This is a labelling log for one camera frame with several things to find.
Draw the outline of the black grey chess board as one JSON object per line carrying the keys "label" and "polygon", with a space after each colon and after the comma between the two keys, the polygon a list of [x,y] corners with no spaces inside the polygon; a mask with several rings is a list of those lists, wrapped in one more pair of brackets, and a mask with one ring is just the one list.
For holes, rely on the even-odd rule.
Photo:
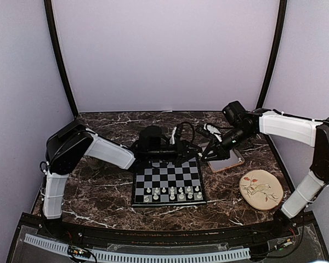
{"label": "black grey chess board", "polygon": [[[175,200],[170,200],[170,187],[174,187]],[[192,191],[188,192],[187,187],[191,186]],[[199,186],[202,198],[198,199],[195,187]],[[151,189],[151,193],[147,193],[147,188]],[[158,188],[158,200],[153,200],[153,188]],[[166,188],[166,193],[162,193],[162,188]],[[185,200],[180,201],[178,195],[179,188],[183,188]],[[188,193],[192,193],[193,199],[188,199]],[[144,196],[149,197],[149,202],[144,202]],[[134,173],[132,186],[133,207],[164,207],[170,205],[201,205],[206,204],[206,194],[203,184],[201,167],[196,157],[182,164],[173,164],[172,162],[152,161],[144,169],[139,169]]]}

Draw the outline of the white chess queen piece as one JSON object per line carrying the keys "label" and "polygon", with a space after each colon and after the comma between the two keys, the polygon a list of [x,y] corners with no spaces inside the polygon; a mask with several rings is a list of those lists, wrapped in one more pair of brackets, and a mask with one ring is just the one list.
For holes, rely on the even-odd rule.
{"label": "white chess queen piece", "polygon": [[175,200],[175,194],[174,192],[171,192],[170,196],[169,196],[170,200]]}

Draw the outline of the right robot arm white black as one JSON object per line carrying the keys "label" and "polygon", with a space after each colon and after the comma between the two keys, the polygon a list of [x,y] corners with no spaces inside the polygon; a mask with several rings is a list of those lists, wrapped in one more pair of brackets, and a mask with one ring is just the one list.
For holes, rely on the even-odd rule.
{"label": "right robot arm white black", "polygon": [[269,225],[269,233],[280,238],[290,229],[289,219],[298,215],[329,186],[329,118],[316,119],[295,116],[276,109],[246,110],[239,101],[222,109],[231,126],[226,133],[215,124],[205,123],[196,131],[209,139],[201,160],[222,161],[230,151],[257,135],[281,138],[308,146],[313,155],[306,176],[276,213],[279,216]]}

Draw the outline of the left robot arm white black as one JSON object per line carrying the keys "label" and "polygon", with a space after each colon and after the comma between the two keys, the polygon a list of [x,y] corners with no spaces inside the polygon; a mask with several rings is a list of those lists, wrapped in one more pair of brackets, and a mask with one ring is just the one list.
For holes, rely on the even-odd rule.
{"label": "left robot arm white black", "polygon": [[154,160],[182,164],[201,152],[193,141],[181,139],[182,129],[183,124],[178,124],[168,138],[161,127],[147,126],[130,147],[102,137],[79,121],[72,121],[56,132],[47,140],[46,159],[40,163],[45,174],[42,205],[42,214],[48,219],[45,230],[55,239],[66,235],[66,226],[58,220],[65,186],[83,157],[93,157],[130,172],[139,171]]}

